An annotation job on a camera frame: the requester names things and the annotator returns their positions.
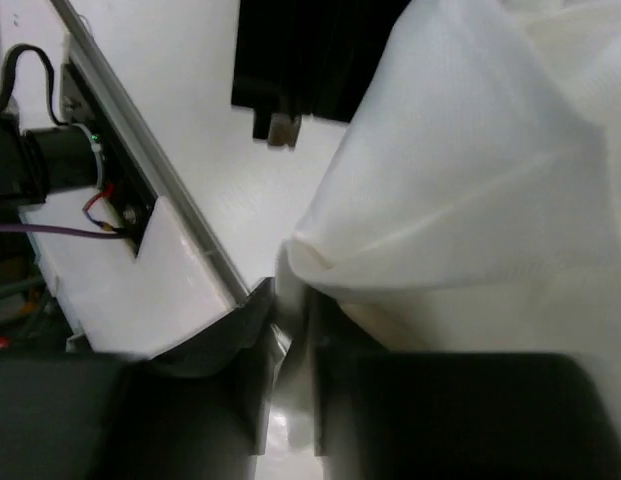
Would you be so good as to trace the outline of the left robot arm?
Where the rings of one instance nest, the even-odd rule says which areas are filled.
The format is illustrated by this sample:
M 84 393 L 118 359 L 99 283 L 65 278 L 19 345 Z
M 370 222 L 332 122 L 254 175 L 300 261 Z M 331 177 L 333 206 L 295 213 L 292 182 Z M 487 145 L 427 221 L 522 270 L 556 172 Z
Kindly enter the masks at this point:
M 305 117 L 349 123 L 405 0 L 241 0 L 231 104 L 252 137 L 295 148 Z

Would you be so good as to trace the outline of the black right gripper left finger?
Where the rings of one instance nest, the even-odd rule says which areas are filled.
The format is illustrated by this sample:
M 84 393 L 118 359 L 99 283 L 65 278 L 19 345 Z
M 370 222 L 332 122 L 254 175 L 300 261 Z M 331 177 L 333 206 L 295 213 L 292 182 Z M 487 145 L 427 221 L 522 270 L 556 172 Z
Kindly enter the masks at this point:
M 0 479 L 251 479 L 273 288 L 151 359 L 0 352 Z

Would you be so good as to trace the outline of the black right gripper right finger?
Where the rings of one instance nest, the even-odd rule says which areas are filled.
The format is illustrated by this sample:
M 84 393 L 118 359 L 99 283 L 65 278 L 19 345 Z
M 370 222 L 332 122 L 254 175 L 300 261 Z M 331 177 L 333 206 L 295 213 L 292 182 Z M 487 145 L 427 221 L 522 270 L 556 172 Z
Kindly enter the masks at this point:
M 621 479 L 620 436 L 571 357 L 390 351 L 319 292 L 307 320 L 328 478 Z

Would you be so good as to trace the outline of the white pleated skirt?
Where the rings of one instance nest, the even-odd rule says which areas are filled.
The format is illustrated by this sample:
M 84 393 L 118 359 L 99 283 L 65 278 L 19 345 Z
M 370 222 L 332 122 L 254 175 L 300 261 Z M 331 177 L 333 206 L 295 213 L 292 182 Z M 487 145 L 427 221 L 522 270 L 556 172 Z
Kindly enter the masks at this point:
M 621 434 L 621 1 L 414 1 L 279 253 L 389 345 L 568 352 Z

